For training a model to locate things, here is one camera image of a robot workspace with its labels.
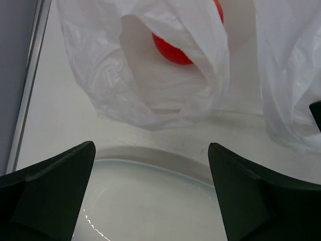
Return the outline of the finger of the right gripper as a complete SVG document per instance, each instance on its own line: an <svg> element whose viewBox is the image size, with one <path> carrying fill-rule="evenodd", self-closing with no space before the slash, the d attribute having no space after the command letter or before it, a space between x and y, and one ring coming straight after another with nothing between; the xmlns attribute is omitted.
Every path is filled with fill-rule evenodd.
<svg viewBox="0 0 321 241"><path fill-rule="evenodd" d="M314 102L309 105L309 110L313 116L313 119L321 131L321 101Z"/></svg>

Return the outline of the orange fake fruit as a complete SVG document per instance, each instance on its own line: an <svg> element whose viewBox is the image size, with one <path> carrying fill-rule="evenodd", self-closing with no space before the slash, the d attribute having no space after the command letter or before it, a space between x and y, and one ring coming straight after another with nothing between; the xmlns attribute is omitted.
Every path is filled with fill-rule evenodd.
<svg viewBox="0 0 321 241"><path fill-rule="evenodd" d="M223 12L222 6L221 6L219 0L214 0L214 3L216 5L216 7L217 7L218 13L220 15L220 19L221 19L221 21L223 23L224 22L224 12Z"/></svg>

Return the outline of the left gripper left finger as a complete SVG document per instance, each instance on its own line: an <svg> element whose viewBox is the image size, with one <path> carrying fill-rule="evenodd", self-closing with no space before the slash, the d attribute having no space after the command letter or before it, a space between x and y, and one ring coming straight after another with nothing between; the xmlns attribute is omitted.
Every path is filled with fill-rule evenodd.
<svg viewBox="0 0 321 241"><path fill-rule="evenodd" d="M71 240L95 154L86 141L1 176L1 240Z"/></svg>

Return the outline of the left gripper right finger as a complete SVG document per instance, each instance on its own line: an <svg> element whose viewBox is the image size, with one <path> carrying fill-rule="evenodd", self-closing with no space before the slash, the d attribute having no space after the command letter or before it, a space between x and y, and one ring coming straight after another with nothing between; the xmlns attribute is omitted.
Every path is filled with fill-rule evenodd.
<svg viewBox="0 0 321 241"><path fill-rule="evenodd" d="M320 240L320 185L218 143L209 145L208 159L228 240Z"/></svg>

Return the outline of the white oval plate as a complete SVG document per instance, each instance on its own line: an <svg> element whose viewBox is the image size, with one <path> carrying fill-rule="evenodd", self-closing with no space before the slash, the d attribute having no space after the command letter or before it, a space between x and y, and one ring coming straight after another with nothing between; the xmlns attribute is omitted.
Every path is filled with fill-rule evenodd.
<svg viewBox="0 0 321 241"><path fill-rule="evenodd" d="M226 240L208 159L142 147L97 152L73 240Z"/></svg>

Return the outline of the white plastic bag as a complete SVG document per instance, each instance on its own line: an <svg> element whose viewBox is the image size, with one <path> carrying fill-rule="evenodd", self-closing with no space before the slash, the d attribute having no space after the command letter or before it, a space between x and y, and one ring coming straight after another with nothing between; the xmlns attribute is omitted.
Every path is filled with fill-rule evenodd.
<svg viewBox="0 0 321 241"><path fill-rule="evenodd" d="M76 83L102 118L147 130L214 112L262 116L270 138L320 153L320 1L58 1ZM152 33L193 62L178 65Z"/></svg>

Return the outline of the red fake apple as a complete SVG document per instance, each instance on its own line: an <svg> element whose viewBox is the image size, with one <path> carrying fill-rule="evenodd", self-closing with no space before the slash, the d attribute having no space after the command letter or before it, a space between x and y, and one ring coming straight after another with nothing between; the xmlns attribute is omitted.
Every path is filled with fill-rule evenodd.
<svg viewBox="0 0 321 241"><path fill-rule="evenodd" d="M178 64L178 65L191 65L193 62L185 55L185 53L176 48L169 43L167 43L162 38L158 37L154 33L152 33L153 42L160 52L160 54L167 59L168 61Z"/></svg>

